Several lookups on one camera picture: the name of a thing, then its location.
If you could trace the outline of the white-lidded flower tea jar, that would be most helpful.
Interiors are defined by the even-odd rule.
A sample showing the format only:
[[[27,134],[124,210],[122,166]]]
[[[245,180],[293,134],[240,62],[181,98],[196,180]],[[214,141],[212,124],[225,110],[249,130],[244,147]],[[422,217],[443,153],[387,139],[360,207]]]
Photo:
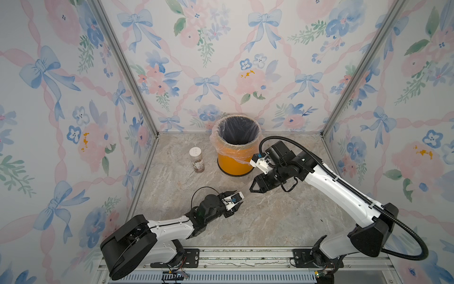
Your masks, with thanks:
[[[202,173],[205,170],[202,149],[199,147],[193,147],[189,150],[189,155],[192,161],[194,171],[196,173]]]

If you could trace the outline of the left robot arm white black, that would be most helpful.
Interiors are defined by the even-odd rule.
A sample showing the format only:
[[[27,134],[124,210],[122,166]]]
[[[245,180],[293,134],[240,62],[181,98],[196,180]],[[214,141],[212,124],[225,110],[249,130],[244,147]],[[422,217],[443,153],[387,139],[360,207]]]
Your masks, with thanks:
[[[143,214],[132,217],[100,245],[109,277],[122,279],[142,264],[180,266],[185,254],[180,241],[203,233],[210,222],[221,216],[234,215],[243,201],[242,192],[227,191],[207,195],[198,206],[176,219],[146,220]]]

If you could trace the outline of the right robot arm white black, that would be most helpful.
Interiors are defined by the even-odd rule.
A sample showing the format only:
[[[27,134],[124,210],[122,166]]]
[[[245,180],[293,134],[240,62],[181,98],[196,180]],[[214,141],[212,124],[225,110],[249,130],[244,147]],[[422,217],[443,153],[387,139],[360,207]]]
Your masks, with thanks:
[[[249,190],[264,194],[275,188],[284,188],[290,179],[306,182],[320,190],[355,221],[353,229],[324,235],[309,251],[297,253],[295,264],[299,267],[337,268],[349,254],[379,256],[392,233],[392,218],[397,216],[398,209],[392,204],[380,204],[384,210],[381,213],[374,208],[378,204],[376,201],[356,189],[349,189],[348,183],[331,171],[320,157],[304,147],[296,155],[285,145],[286,138],[276,137],[276,140],[266,151],[252,156],[250,165],[262,173],[254,178]]]

